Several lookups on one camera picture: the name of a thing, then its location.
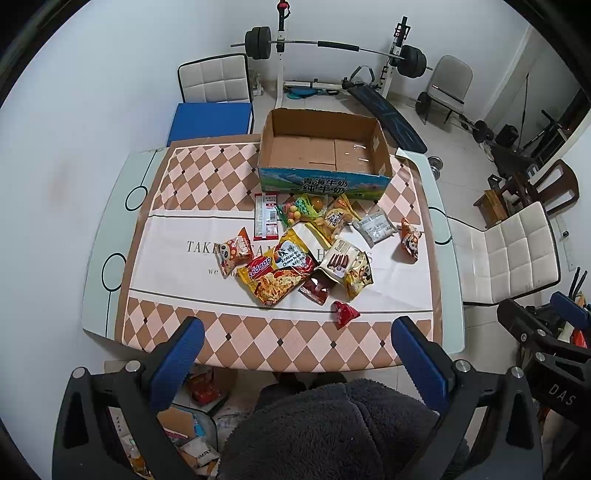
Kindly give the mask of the green gumball candy bag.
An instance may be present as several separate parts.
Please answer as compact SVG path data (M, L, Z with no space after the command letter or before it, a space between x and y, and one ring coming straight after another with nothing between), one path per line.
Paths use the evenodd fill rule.
M308 194L301 194L294 198L293 201L283 202L276 206L276 213L286 228L293 227L301 221L311 222L320 216L320 211L315 209Z

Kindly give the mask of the box of clutter under table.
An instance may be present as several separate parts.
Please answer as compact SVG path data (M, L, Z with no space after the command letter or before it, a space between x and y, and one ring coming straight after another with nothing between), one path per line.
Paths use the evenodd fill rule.
M198 438L215 454L221 451L221 426L216 415L228 404L238 372L231 369L197 365L190 368L170 407L157 414L167 438L200 479L214 479L218 459L199 465L183 446Z

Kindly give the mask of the small orange snack bag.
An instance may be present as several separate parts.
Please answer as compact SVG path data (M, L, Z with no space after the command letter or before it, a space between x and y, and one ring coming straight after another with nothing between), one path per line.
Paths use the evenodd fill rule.
M419 231L406 217L401 220L401 245L407 254L417 261L419 258L419 243L422 232Z

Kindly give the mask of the black blue sit-up bench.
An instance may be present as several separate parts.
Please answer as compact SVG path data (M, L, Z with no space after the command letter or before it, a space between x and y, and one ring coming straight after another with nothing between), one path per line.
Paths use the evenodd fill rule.
M361 103L401 149L420 154L428 151L427 145L413 126L374 86L345 77L342 79L342 90Z

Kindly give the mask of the grey white snack packet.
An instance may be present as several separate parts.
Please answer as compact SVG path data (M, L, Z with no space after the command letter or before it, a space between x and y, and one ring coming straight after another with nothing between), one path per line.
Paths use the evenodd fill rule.
M353 227L362 235L370 248L398 232L397 227L382 209L366 215L361 220L354 220Z

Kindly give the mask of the orange jelly cup pack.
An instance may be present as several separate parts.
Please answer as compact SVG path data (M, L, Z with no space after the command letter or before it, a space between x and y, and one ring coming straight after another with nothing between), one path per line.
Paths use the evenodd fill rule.
M314 208L318 215L324 214L325 210L327 210L329 206L328 195L310 195L308 196L308 200L311 203L311 207Z

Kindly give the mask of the yellow egg biscuit bag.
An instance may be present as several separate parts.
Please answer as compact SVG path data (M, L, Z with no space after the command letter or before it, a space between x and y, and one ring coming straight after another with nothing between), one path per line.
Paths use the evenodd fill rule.
M335 198L335 200L332 201L332 204L329 205L327 210L325 210L325 213L315 219L312 224L314 224L315 229L320 232L322 238L324 238L329 245L332 245L346 225L351 225L354 221L360 220L361 218L358 213L353 210L349 198L346 197L346 194L342 194Z

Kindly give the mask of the small red snack packet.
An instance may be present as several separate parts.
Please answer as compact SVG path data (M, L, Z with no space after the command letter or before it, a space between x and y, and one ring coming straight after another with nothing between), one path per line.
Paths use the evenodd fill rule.
M360 312L348 303L335 300L331 306L332 320L335 323L335 328L341 330L346 327L353 319L361 316Z

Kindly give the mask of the barbell with black plates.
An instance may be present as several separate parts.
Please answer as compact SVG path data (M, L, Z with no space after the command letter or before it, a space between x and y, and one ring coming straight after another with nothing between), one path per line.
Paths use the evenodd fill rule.
M243 41L231 44L231 48L242 47L245 50L245 55L247 57L255 60L267 60L270 59L271 51L273 51L273 49L279 48L279 52L283 53L287 45L314 46L317 48L355 53L362 52L382 56L387 58L388 61L394 65L401 76L408 78L419 78L423 76L426 71L433 70L433 68L428 65L427 57L423 51L411 45L405 44L396 53L388 53L363 48L355 44L327 40L273 39L269 26L257 26L246 31Z

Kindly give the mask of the white red long packet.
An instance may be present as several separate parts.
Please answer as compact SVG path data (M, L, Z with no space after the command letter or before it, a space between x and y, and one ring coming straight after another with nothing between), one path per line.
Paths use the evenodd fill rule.
M276 193L257 193L254 195L254 240L266 241L279 238L276 206Z

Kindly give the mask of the open cardboard box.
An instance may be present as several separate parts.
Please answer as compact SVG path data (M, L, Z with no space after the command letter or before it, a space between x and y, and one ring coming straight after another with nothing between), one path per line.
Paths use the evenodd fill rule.
M380 123L367 116L273 109L259 144L263 191L378 200L394 177Z

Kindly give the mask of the yellow instant noodle packet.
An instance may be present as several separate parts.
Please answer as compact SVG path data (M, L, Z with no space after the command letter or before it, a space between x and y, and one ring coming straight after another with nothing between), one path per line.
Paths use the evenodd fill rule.
M293 229L273 249L238 268L238 278L264 306L273 307L311 276L314 256Z

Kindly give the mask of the white padded chair right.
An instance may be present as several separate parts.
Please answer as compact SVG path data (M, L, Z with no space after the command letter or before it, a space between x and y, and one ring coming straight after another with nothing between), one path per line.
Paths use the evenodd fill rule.
M493 306L559 283L556 241L541 203L487 230L455 218L448 222L464 303Z

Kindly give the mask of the checkered printed tablecloth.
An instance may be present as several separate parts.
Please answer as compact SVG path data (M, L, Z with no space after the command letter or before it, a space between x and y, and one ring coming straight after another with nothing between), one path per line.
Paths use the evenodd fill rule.
M335 322L331 305L301 293L325 248L304 224L256 236L262 199L254 135L191 140L171 146L148 184L121 282L113 336L151 351L188 316L205 329L198 361L276 372L359 371L394 366L392 322L410 317L433 341L443 338L441 288L423 192L413 166L392 160L394 179L381 200L359 201L359 214L394 222L409 200L423 236L410 257L393 235L369 245L352 226L339 233L332 269L368 256L372 282L351 300L358 317Z

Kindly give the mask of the dark wooden chair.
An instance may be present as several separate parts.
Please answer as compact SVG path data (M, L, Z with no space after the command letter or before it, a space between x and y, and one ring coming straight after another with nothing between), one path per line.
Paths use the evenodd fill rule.
M500 190L516 195L514 205L527 207L539 202L549 217L569 209L580 198L579 184L575 172L562 159L556 160L536 181L528 180L517 173Z

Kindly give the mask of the orange panda snack bag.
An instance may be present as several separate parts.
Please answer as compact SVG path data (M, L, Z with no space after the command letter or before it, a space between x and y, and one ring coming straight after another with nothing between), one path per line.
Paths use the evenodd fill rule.
M237 266L247 264L253 259L252 242L245 227L239 230L235 237L222 243L215 243L213 254L224 278L235 270Z

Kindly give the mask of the yellow panda snack bag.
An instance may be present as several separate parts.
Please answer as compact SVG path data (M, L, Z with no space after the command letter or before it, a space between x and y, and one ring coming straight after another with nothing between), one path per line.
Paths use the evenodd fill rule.
M344 276L346 295L350 300L355 299L367 286L374 283L370 260L366 252L360 252L349 265Z

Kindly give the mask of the grey folding chair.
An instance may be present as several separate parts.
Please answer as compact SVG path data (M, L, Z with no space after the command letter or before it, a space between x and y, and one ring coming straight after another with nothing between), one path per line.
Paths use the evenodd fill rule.
M417 114L427 122L433 103L448 109L447 122L453 113L462 116L465 98L473 80L473 70L464 61L444 55L436 65L427 89L415 103Z

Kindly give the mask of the white chocolate wafer packet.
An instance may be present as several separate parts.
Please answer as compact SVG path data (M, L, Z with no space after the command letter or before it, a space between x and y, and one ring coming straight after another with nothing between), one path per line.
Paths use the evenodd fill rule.
M320 269L332 281L342 283L345 279L346 271L353 265L353 260L358 257L361 250L341 238L335 239L332 247L325 252L325 256L320 264Z

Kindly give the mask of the white chair with blue cushion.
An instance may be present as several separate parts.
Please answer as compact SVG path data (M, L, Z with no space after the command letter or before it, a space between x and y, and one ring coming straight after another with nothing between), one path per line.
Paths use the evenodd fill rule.
M249 65L243 54L223 54L177 68L181 102L167 142L246 135L254 123Z

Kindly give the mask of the dark red snack packet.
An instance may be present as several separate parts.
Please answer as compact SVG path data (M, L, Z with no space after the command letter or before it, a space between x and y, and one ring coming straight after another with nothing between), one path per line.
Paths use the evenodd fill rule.
M322 270L315 270L304 283L298 288L298 292L318 305L324 305L329 298L335 281L325 275Z

